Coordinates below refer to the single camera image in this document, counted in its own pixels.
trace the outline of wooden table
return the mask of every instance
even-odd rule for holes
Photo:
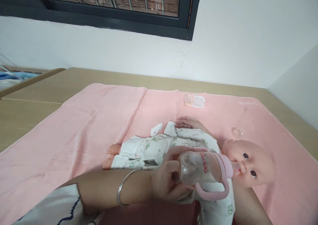
[[[0,151],[21,138],[57,110],[63,102],[92,83],[255,97],[318,160],[318,131],[266,89],[80,68],[67,69],[2,97]]]

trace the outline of pink towel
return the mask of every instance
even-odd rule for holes
[[[205,107],[196,109],[184,106],[184,93],[179,91],[89,85],[0,154],[2,224],[19,219],[70,178],[101,169],[109,145],[134,135],[149,137],[158,123],[165,128],[168,121],[183,115],[198,118],[219,143],[232,138],[231,129],[237,127],[245,131],[246,140],[273,154],[276,182],[254,190],[274,224],[317,224],[318,163],[257,99],[202,96]],[[170,212],[184,216],[194,205],[172,207],[175,210]],[[114,208],[106,212],[105,219],[138,218],[143,213],[136,208]],[[169,212],[167,206],[147,208],[152,211],[147,217],[153,220],[144,217],[145,224],[162,224]],[[182,224],[191,224],[188,217],[185,220]]]

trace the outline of bracelet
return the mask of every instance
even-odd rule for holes
[[[136,172],[136,171],[140,171],[140,170],[141,170],[141,169],[135,169],[135,170],[131,171],[131,172],[124,178],[122,184],[119,186],[118,193],[117,193],[117,203],[118,203],[119,206],[121,206],[121,207],[127,206],[127,204],[123,204],[123,203],[120,201],[120,192],[121,192],[121,190],[122,190],[122,187],[123,187],[123,185],[124,185],[125,180],[126,180],[126,179],[128,178],[128,176],[130,176],[132,173],[134,173],[134,172]]]

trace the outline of baby bottle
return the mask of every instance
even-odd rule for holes
[[[232,162],[223,154],[203,152],[184,152],[180,154],[180,180],[186,185],[195,185],[196,191],[204,200],[221,200],[229,194],[227,179],[232,178],[233,171],[240,169],[237,162]],[[199,183],[222,183],[224,191],[205,192]]]

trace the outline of pink bottle handle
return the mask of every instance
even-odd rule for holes
[[[226,173],[225,173],[225,167],[224,164],[222,162],[222,159],[220,158],[220,156],[218,154],[215,154],[216,158],[219,161],[220,164],[220,168],[221,168],[221,173],[222,173],[222,177],[221,177],[221,182],[219,181],[219,183],[222,183],[224,186],[224,191],[221,192],[205,192],[199,185],[199,183],[195,184],[195,188],[196,191],[198,192],[198,194],[204,199],[204,200],[209,200],[209,201],[214,201],[214,200],[222,200],[225,199],[230,191],[229,188],[229,183],[226,177]]]

